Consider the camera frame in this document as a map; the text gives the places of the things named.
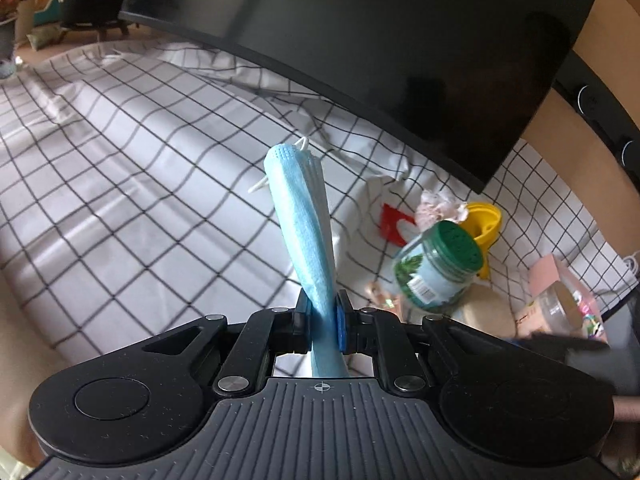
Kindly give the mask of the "red white paper packet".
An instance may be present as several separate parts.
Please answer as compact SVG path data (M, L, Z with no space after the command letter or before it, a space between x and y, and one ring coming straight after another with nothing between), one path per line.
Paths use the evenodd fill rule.
M397 247L404 247L420 234L413 218L389 204L383 204L380 217L380 235Z

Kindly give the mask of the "blue surgical face mask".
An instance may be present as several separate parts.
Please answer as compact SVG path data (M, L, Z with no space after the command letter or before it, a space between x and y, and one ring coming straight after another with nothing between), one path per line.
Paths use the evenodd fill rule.
M306 136L269 149L265 175L248 190L268 188L288 255L310 301L312 374L348 376L338 339L337 284L326 185L321 162Z

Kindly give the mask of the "green lid glass jar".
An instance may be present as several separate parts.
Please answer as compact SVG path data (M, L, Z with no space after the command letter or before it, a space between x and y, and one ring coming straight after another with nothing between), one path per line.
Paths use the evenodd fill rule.
M465 293L483 264L474 238L457 223L442 220L401 248L393 274L413 307L439 310Z

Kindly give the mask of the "crumpled white tissue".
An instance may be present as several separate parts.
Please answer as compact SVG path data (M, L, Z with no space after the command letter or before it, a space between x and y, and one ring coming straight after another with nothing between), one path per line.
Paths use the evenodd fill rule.
M420 204L416 207L414 222L424 232L439 221L461 223L468 215L468 204L454 196L449 188L437 192L425 190L421 193Z

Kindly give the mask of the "yellow plastic funnel toy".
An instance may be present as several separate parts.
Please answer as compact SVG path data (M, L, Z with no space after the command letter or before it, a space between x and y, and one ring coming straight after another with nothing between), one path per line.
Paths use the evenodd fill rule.
M494 205L488 203L468 203L468 216L461 223L480 248L483 256L483 266L477 275L481 280L490 279L488 254L489 249L498 240L502 226L502 213Z

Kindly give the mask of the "white black grid tablecloth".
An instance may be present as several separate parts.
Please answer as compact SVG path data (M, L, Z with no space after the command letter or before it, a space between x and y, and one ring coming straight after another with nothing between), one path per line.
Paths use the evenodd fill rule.
M302 136L323 167L340 285L364 307L393 283L384 206L426 191L496 205L490 284L514 308L555 255L611 309L636 284L588 209L527 143L480 194L331 101L226 52L183 42L70 50L1 85L1 267L70 362L209 313L241 323L299 286L271 195L273 146Z

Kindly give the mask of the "pink storage box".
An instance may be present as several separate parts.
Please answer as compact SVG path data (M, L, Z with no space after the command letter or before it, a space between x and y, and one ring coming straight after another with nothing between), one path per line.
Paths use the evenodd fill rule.
M546 331L546 323L542 318L540 307L537 304L537 296L555 281L560 281L572 292L580 310L584 315L585 322L582 326L582 333L578 336L585 339L592 339L608 343L597 299L590 290L578 280L577 276L564 264L555 258L554 255L546 255L539 259L529 270L528 290L532 300L526 308L516 317L518 334L528 337L536 333L555 335Z

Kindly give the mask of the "clear plastic jar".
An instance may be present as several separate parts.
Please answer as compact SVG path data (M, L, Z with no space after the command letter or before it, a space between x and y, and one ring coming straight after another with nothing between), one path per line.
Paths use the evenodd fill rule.
M547 332L563 336L578 336L582 333L584 315L574 295L562 282L553 282L536 300Z

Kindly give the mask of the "black computer monitor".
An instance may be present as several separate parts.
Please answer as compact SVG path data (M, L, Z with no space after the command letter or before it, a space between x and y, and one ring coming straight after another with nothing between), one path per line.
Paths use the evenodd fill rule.
M594 0L124 0L136 21L326 96L484 190Z

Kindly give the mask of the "black power strip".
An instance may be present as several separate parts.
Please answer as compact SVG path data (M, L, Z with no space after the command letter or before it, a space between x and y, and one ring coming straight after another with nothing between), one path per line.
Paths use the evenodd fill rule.
M639 189L639 127L614 93L572 51L556 75L553 88L582 116Z

